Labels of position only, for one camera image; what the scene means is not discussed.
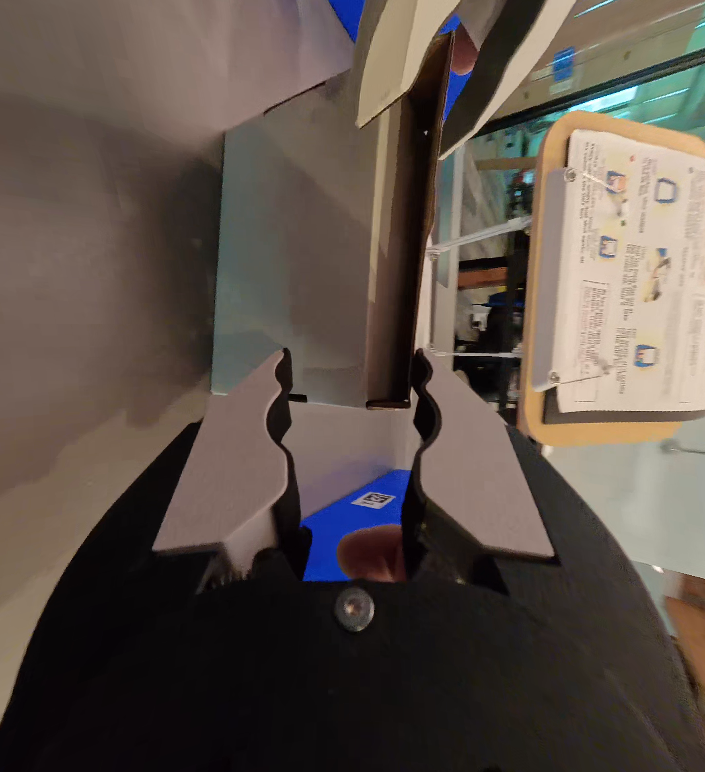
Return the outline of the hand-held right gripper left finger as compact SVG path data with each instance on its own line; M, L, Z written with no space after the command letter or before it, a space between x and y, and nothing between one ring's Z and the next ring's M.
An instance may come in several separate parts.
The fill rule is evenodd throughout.
M212 552L226 574L249 574L258 554L279 550L304 574L311 532L301 523L291 426L292 358L270 354L228 394L211 394L152 550Z

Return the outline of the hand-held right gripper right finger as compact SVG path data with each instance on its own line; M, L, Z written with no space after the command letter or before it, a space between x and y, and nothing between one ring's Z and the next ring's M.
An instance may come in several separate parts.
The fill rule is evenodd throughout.
M420 443L401 516L407 578L500 581L496 559L554 565L511 426L431 351L415 352L411 376Z

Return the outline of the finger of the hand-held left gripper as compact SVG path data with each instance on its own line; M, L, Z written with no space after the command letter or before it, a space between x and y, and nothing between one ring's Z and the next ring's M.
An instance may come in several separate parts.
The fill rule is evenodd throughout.
M478 48L444 120L440 158L454 153L490 121L546 52L573 1L463 1L456 14Z
M458 5L458 1L365 1L351 68L357 128L364 128L410 90L434 38Z

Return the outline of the white cardboard box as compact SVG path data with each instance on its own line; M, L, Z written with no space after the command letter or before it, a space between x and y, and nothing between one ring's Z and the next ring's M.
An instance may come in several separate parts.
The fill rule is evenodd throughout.
M347 71L226 132L212 393L288 349L310 403L408 405L453 43L365 127Z

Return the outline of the person's left hand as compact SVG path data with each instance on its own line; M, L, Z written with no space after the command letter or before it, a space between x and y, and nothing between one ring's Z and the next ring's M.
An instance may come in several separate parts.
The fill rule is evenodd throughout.
M462 24L454 31L454 48L451 58L451 70L457 76L468 75L475 66L478 48Z

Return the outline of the person's right hand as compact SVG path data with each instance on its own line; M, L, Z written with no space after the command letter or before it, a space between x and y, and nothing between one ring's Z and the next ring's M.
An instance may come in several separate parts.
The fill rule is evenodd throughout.
M407 580L403 530L388 524L356 530L337 547L337 561L350 580L399 583Z

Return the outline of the blue sign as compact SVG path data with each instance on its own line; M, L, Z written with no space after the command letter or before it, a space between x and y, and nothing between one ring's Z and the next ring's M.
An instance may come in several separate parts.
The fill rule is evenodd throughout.
M576 48L570 46L556 52L551 62L552 84L549 94L558 96L574 88Z

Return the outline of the blue plastic bin with tag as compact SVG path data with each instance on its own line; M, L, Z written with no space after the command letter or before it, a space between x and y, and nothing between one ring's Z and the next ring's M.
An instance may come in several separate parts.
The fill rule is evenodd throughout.
M303 580L346 581L337 558L341 539L362 529L400 525L409 478L407 470L387 472L307 517L303 525L312 541Z

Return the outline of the clear acrylic strut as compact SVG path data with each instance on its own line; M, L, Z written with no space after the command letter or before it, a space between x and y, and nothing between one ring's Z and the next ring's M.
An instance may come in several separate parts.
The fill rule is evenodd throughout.
M460 246L481 242L489 238L496 238L499 236L507 235L508 233L526 231L531 227L531 223L531 216L520 216L512 218L502 224L483 228L465 236L458 236L443 242L439 242L437 244L430 244L425 248L425 254L434 259L436 256L442 253L447 253L454 248L459 248Z
M483 359L491 361L505 361L514 360L521 361L523 352L520 350L514 350L511 352L481 352L481 351L439 351L435 347L428 347L428 353L431 353L434 357L448 357L452 359L466 358L466 359Z

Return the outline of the printed paper sheet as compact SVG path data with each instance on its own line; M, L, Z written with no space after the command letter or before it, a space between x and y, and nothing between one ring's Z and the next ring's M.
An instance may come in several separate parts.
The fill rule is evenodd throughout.
M607 375L549 390L564 421L705 413L705 159L576 130L566 167L567 289L556 367Z

